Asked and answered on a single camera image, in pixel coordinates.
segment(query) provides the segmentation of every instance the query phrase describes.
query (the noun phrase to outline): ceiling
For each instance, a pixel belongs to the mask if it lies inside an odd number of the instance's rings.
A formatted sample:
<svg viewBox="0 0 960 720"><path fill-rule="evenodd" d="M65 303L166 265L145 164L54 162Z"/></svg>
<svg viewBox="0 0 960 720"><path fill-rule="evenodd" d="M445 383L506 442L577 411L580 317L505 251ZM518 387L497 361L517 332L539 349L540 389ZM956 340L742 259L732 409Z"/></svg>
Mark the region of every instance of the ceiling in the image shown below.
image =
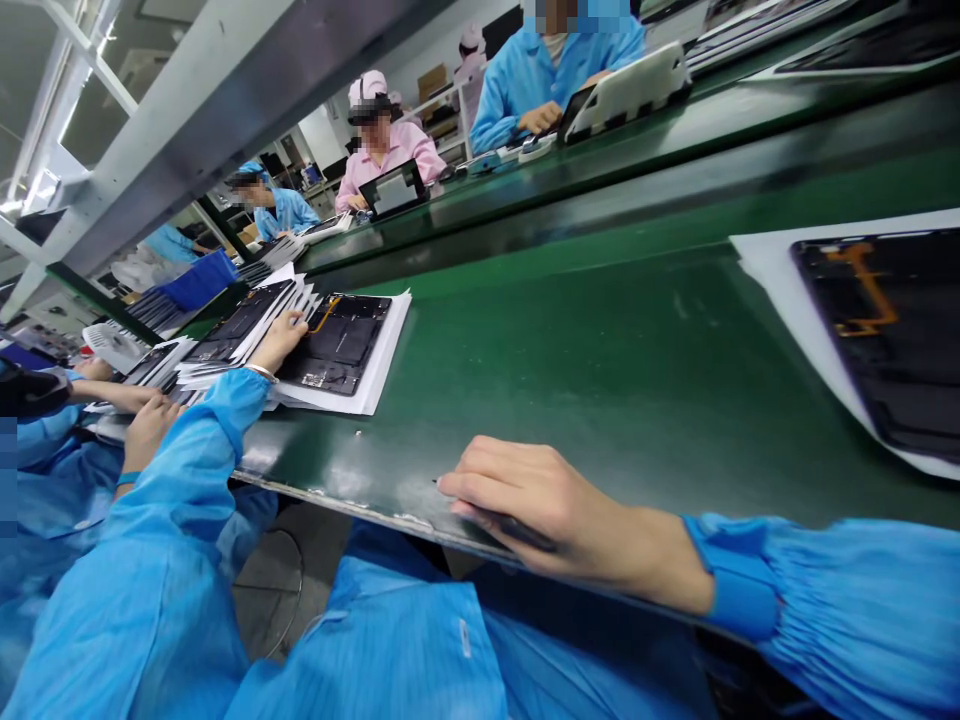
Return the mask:
<svg viewBox="0 0 960 720"><path fill-rule="evenodd" d="M56 36L40 8L0 2L0 197L6 195Z"/></svg>

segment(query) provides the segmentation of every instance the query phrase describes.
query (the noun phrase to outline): hand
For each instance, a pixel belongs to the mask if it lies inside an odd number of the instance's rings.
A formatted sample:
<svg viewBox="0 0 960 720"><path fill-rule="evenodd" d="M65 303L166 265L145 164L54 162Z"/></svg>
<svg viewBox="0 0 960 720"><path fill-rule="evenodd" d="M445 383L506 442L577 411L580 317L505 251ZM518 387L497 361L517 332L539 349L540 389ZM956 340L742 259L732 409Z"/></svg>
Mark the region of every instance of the hand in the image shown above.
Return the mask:
<svg viewBox="0 0 960 720"><path fill-rule="evenodd" d="M287 355L307 334L307 324L302 322L302 319L303 313L299 310L287 310L274 320L266 337L250 358L250 364L259 365L276 375Z"/></svg>
<svg viewBox="0 0 960 720"><path fill-rule="evenodd" d="M610 72L609 70L601 70L601 71L598 72L596 75L591 75L591 76L587 79L587 81L586 81L583 85L580 86L580 90L586 90L588 87L593 87L593 86L596 85L598 82L600 82L601 80L603 80L607 75L613 75L613 73Z"/></svg>
<svg viewBox="0 0 960 720"><path fill-rule="evenodd" d="M127 430L123 445L123 474L147 469L182 410L163 395L155 395L143 406Z"/></svg>
<svg viewBox="0 0 960 720"><path fill-rule="evenodd" d="M474 438L439 488L457 498L452 512L480 525L534 572L700 615L713 605L713 578L679 517L620 505L551 447ZM504 535L484 510L516 518L554 541L557 552Z"/></svg>
<svg viewBox="0 0 960 720"><path fill-rule="evenodd" d="M82 363L77 365L74 370L80 373L87 380L107 382L113 377L113 368L110 367L106 360L98 357L92 357L88 360L84 360Z"/></svg>
<svg viewBox="0 0 960 720"><path fill-rule="evenodd" d="M520 118L517 128L521 131L527 130L534 135L542 135L560 122L562 117L563 110L551 100L546 105L541 105Z"/></svg>
<svg viewBox="0 0 960 720"><path fill-rule="evenodd" d="M370 206L367 205L367 199L363 195L351 195L347 198L347 204L357 212L366 212L370 209Z"/></svg>

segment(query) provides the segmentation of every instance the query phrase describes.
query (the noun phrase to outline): elastic cuff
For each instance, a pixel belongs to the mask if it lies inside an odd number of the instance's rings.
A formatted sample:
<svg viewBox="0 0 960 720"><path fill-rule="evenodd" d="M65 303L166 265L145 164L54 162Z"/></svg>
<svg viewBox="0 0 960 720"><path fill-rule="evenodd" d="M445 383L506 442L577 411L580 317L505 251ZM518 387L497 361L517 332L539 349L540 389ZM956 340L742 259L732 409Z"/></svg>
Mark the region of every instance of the elastic cuff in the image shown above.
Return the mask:
<svg viewBox="0 0 960 720"><path fill-rule="evenodd" d="M780 608L776 576L762 555L766 523L717 524L712 519L692 517L683 521L704 568L716 581L707 621L751 642L770 638L776 631Z"/></svg>
<svg viewBox="0 0 960 720"><path fill-rule="evenodd" d="M139 472L124 473L123 475L120 476L120 480L117 481L117 486L119 487L120 485L136 485L137 480L139 479L140 479Z"/></svg>

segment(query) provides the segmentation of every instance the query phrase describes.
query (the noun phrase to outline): pink uniform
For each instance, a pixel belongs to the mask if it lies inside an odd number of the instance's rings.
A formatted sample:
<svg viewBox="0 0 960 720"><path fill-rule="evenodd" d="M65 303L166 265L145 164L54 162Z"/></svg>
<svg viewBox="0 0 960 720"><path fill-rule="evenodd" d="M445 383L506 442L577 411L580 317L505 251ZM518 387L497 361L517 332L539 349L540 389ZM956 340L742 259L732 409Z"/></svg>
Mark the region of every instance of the pink uniform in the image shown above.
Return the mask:
<svg viewBox="0 0 960 720"><path fill-rule="evenodd" d="M411 159L417 161L424 183L436 180L447 166L437 154L433 140L428 138L423 130L413 123L394 123L390 126L390 152L384 156L382 166L374 162L366 148L360 148L347 160L347 172L340 183L340 192L337 193L337 212L350 209L347 198L359 195L361 185L376 180Z"/></svg>

